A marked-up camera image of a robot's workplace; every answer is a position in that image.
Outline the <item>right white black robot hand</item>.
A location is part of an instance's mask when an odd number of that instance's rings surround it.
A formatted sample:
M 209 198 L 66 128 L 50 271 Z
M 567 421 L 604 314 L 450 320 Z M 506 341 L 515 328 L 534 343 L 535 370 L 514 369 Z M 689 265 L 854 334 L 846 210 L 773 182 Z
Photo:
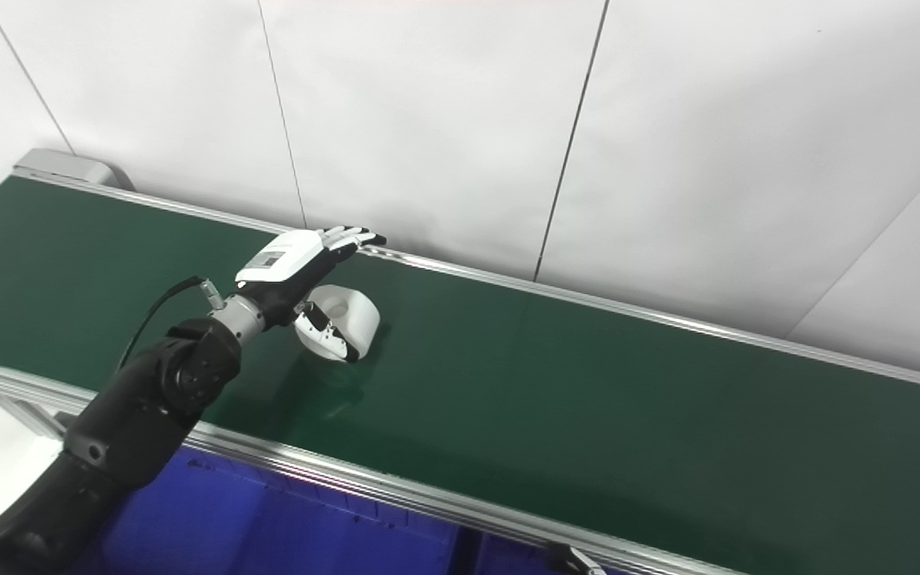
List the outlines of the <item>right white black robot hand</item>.
M 588 554 L 581 552 L 577 547 L 559 542 L 550 542 L 546 546 L 546 564 L 553 572 L 559 574 L 606 574 L 602 565 L 591 559 Z

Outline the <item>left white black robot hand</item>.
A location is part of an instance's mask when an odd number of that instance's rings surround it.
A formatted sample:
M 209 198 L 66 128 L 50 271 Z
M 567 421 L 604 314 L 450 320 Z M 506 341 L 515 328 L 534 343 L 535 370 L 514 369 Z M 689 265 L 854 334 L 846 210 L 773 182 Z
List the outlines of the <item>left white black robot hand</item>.
M 387 238 L 366 227 L 336 226 L 284 232 L 252 257 L 235 276 L 235 295 L 258 310 L 264 330 L 293 327 L 336 359 L 357 363 L 361 353 L 310 294 L 339 263 L 366 245 Z

